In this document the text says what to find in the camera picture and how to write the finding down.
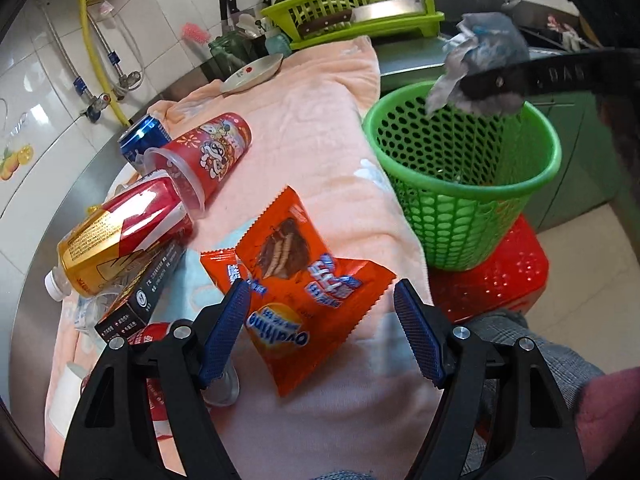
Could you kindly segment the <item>black cardboard box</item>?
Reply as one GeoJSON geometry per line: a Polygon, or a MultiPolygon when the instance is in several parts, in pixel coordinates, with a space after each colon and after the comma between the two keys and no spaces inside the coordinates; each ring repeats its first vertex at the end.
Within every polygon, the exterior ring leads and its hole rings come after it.
{"type": "Polygon", "coordinates": [[[186,246],[171,240],[138,272],[96,324],[96,333],[108,344],[129,339],[150,322],[163,290],[172,278],[186,246]]]}

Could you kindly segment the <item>grey paper trash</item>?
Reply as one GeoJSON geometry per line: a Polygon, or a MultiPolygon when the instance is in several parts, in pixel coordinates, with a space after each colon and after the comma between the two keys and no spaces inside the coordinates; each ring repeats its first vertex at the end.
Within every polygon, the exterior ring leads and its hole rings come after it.
{"type": "Polygon", "coordinates": [[[460,88],[465,76],[530,60],[528,45],[512,20],[499,12],[467,13],[458,31],[446,47],[445,73],[426,96],[426,114],[446,105],[474,115],[518,114],[524,98],[517,93],[480,99],[470,98],[460,88]]]}

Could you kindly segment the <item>red yellow labelled bottle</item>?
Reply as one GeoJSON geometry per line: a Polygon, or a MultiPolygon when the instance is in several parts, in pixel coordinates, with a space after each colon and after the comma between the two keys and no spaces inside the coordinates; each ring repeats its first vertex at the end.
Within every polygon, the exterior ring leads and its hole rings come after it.
{"type": "Polygon", "coordinates": [[[154,171],[98,206],[58,242],[58,263],[44,277],[44,287],[55,301],[73,292],[96,296],[192,232],[174,181],[166,171],[154,171]]]}

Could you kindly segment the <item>orange Ovaltine snack wrapper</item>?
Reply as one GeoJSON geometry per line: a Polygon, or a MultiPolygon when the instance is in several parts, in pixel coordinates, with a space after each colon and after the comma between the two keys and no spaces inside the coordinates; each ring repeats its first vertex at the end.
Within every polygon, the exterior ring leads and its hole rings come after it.
{"type": "Polygon", "coordinates": [[[286,280],[262,278],[232,248],[203,252],[201,264],[222,292],[238,278],[250,284],[245,328],[279,396],[291,393],[344,344],[395,278],[375,262],[327,252],[286,280]]]}

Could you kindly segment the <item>orange wafer snack wrapper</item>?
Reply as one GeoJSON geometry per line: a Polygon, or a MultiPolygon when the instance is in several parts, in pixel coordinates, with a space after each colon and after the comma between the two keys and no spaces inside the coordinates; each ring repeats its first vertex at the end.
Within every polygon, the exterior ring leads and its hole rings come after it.
{"type": "Polygon", "coordinates": [[[294,188],[287,186],[235,247],[260,300],[303,297],[309,267],[328,252],[294,188]]]}

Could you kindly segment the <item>red printed plastic cup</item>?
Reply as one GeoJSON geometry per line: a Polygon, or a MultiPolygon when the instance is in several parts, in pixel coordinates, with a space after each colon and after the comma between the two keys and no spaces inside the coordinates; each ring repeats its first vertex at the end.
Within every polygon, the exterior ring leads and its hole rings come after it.
{"type": "Polygon", "coordinates": [[[252,132],[240,115],[224,113],[143,155],[146,172],[165,170],[193,217],[201,217],[250,147],[252,132]]]}

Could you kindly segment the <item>blue drink can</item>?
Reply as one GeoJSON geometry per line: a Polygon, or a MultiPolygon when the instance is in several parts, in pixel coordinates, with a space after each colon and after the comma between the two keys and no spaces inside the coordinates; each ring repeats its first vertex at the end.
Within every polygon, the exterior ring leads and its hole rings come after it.
{"type": "Polygon", "coordinates": [[[118,147],[128,164],[143,176],[144,153],[150,148],[161,148],[170,140],[162,123],[155,117],[145,115],[118,138],[118,147]]]}

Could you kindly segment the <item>red plastic stool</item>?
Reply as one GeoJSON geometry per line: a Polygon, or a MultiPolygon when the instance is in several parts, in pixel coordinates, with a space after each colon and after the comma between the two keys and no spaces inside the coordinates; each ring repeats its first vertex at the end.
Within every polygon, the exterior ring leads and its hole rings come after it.
{"type": "Polygon", "coordinates": [[[433,304],[454,323],[499,309],[527,313],[546,290],[548,275],[548,258],[523,216],[475,268],[428,270],[433,304]]]}

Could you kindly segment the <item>green plastic waste basket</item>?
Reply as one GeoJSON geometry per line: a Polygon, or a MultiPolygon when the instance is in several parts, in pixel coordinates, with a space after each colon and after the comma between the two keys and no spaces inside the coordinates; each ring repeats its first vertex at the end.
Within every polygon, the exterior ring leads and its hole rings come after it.
{"type": "Polygon", "coordinates": [[[562,162],[558,134],[532,104],[514,115],[426,109],[429,81],[382,96],[362,122],[426,262],[466,271],[497,248],[562,162]]]}

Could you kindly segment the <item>pink towel with blue print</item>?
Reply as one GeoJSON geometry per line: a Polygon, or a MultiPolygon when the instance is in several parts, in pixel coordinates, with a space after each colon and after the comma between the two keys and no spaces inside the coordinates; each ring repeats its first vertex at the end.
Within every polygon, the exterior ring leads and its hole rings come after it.
{"type": "MultiPolygon", "coordinates": [[[[150,112],[180,136],[224,112],[242,116],[252,144],[198,222],[153,318],[194,318],[220,292],[200,263],[234,244],[284,188],[296,191],[337,257],[371,260],[430,296],[422,247],[361,129],[380,95],[378,58],[360,37],[297,52],[270,81],[224,96],[219,81],[150,112]]],[[[232,352],[239,399],[212,419],[244,479],[312,479],[357,471],[407,474],[440,394],[425,380],[385,294],[348,339],[288,396],[279,396],[247,334],[232,352]]]]}

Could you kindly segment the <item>green dish rack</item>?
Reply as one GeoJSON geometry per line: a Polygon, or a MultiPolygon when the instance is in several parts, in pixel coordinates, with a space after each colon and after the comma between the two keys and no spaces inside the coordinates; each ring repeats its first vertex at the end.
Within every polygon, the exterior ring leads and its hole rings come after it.
{"type": "Polygon", "coordinates": [[[284,0],[262,15],[291,39],[294,50],[359,36],[436,37],[445,19],[435,0],[284,0]]]}

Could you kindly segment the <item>white ceramic plate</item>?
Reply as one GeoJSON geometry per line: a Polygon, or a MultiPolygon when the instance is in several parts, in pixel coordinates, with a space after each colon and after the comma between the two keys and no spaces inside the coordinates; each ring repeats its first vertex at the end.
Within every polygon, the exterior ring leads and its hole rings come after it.
{"type": "Polygon", "coordinates": [[[221,85],[222,94],[235,94],[263,84],[270,80],[280,70],[284,56],[281,53],[270,54],[258,58],[237,70],[221,85]]]}

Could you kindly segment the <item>green knife holder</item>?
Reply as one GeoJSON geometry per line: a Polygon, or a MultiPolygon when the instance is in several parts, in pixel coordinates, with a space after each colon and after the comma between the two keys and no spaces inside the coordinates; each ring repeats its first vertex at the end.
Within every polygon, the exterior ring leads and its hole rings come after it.
{"type": "Polygon", "coordinates": [[[250,38],[237,30],[229,30],[224,35],[212,40],[209,52],[214,60],[216,73],[226,79],[243,66],[259,58],[250,38]]]}

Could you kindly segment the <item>pink bottle brush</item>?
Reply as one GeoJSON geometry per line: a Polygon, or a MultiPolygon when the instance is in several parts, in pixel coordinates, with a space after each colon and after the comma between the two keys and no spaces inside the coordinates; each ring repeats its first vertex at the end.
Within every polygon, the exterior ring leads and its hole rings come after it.
{"type": "Polygon", "coordinates": [[[210,33],[193,23],[186,23],[182,26],[181,36],[184,40],[199,46],[207,46],[210,41],[210,33]]]}

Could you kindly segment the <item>wall water valves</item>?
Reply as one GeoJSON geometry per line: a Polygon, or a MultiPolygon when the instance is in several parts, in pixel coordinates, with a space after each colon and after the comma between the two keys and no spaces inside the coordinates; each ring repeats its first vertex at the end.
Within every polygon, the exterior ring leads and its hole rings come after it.
{"type": "Polygon", "coordinates": [[[110,108],[122,125],[130,126],[132,120],[125,115],[119,103],[142,86],[144,81],[142,68],[129,73],[122,69],[122,59],[107,41],[88,8],[85,8],[85,13],[80,16],[82,42],[93,75],[101,89],[100,93],[93,92],[64,47],[62,38],[56,30],[46,6],[39,3],[38,9],[47,25],[52,44],[58,50],[62,63],[72,78],[74,91],[86,103],[86,107],[80,113],[81,116],[96,124],[104,110],[110,108]]]}

